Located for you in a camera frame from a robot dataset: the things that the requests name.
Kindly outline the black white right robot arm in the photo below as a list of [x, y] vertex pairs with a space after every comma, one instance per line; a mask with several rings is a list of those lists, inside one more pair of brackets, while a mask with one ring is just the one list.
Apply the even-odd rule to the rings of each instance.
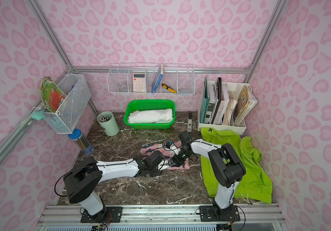
[[236, 188], [246, 174], [246, 169], [233, 146], [229, 143], [219, 145], [192, 138], [186, 131], [179, 135], [179, 139], [181, 145], [173, 151], [175, 155], [170, 165], [182, 166], [193, 154], [208, 158], [218, 181], [218, 191], [214, 198], [215, 214], [222, 215], [228, 212], [234, 205], [233, 196]]

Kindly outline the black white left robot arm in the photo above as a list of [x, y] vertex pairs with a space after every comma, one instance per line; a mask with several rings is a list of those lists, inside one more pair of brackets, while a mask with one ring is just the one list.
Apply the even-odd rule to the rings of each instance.
[[92, 217], [105, 216], [107, 208], [101, 197], [94, 192], [96, 186], [104, 181], [136, 176], [159, 176], [167, 168], [168, 161], [160, 151], [149, 156], [115, 162], [98, 161], [88, 157], [63, 176], [68, 200], [80, 204]]

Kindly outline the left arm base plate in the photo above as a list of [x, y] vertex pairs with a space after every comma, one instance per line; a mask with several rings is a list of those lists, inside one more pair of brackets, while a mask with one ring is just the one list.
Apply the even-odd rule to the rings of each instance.
[[86, 209], [81, 213], [81, 223], [119, 223], [122, 217], [123, 207], [105, 207], [96, 215], [90, 215]]

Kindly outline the lime green garment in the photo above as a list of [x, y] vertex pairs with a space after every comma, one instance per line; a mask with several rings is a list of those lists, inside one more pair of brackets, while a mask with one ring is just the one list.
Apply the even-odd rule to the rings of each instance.
[[234, 198], [272, 203], [273, 183], [260, 165], [262, 153], [252, 145], [251, 137], [241, 138], [234, 131], [219, 131], [213, 128], [201, 128], [201, 135], [205, 141], [213, 144], [231, 144], [242, 161], [246, 174], [237, 186]]

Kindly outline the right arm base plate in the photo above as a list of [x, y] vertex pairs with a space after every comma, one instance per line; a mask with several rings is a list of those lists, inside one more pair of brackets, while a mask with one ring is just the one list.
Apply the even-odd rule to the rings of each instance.
[[238, 212], [237, 206], [230, 206], [226, 209], [220, 209], [216, 205], [212, 206], [200, 206], [198, 208], [198, 215], [200, 215], [200, 220], [202, 222], [212, 222], [212, 221], [226, 221], [226, 222], [237, 222], [240, 221], [240, 214]]

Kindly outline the pink shark print shorts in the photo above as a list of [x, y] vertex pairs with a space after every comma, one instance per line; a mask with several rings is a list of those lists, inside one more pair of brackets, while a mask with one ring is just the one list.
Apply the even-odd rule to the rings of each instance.
[[[167, 161], [171, 161], [171, 159], [175, 156], [173, 151], [165, 150], [162, 144], [154, 144], [154, 145], [145, 145], [141, 148], [140, 153], [142, 155], [149, 156], [153, 151], [160, 151]], [[168, 170], [187, 170], [190, 168], [189, 160], [186, 161], [179, 167], [168, 167]]]

